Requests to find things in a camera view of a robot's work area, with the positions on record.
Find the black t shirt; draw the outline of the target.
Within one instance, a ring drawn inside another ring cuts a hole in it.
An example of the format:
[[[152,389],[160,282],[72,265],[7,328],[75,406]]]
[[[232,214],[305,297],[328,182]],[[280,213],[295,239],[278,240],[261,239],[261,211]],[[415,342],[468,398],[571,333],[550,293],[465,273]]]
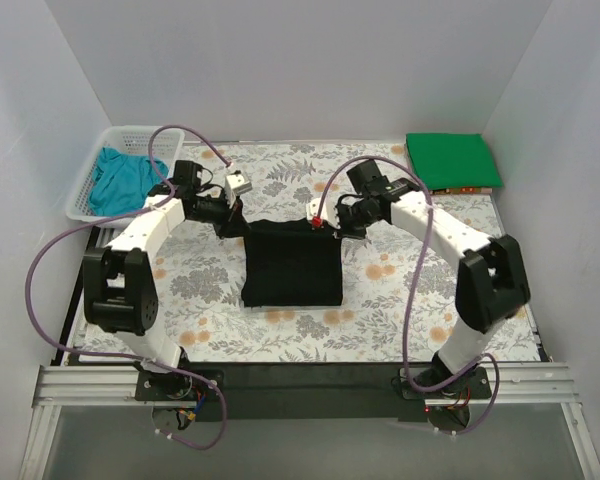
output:
[[[250,224],[244,236],[246,307],[325,307],[343,301],[342,240],[305,220]]]

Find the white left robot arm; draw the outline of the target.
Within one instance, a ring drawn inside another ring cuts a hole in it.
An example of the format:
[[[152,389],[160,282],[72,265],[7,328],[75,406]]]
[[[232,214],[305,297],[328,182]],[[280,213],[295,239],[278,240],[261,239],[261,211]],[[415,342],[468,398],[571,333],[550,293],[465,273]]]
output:
[[[248,177],[231,168],[220,194],[212,197],[204,193],[202,170],[195,162],[178,160],[173,176],[149,191],[146,211],[105,247],[83,257],[86,322],[122,341],[142,370],[160,374],[158,387],[173,400],[191,392],[193,377],[180,367],[184,351],[158,321],[152,270],[157,253],[186,221],[210,224],[220,238],[247,231],[240,196],[252,189]]]

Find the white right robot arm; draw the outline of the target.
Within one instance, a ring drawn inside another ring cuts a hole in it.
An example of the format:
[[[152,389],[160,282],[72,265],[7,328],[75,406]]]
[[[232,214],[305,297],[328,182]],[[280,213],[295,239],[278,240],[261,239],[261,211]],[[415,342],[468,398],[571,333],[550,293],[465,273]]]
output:
[[[469,384],[468,372],[486,357],[486,348],[504,322],[530,300],[530,288],[518,241],[510,235],[490,236],[457,220],[434,205],[429,189],[409,168],[404,178],[390,182],[381,174],[382,157],[354,157],[338,167],[359,197],[349,208],[337,207],[337,231],[347,235],[383,220],[422,243],[413,272],[406,319],[428,250],[444,259],[456,273],[453,332],[434,354],[430,367],[406,380],[418,393],[438,392],[455,397]]]

